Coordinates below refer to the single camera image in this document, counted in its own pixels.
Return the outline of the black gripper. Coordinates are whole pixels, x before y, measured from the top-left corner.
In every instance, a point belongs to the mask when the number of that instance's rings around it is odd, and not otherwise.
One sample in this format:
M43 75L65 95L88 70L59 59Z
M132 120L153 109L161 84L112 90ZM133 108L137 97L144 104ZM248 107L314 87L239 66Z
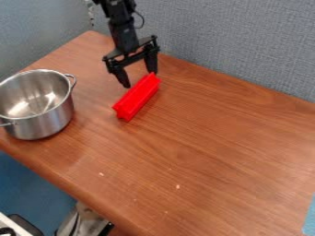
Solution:
M123 53L115 49L108 55L103 57L107 70L117 78L117 82L124 88L131 87L129 78L124 67L143 60L149 73L157 73L157 53L160 46L157 45L157 36L151 35L139 40L139 46L135 52Z

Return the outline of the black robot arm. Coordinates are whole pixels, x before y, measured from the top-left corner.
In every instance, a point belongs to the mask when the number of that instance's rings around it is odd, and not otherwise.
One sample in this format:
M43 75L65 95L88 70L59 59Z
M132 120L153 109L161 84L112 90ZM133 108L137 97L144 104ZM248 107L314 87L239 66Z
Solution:
M157 73L157 36L151 35L139 39L133 14L136 12L135 0L92 0L103 8L104 16L108 18L108 29L115 43L113 51L103 57L107 71L117 78L124 88L131 87L129 78L124 67L143 60L149 73Z

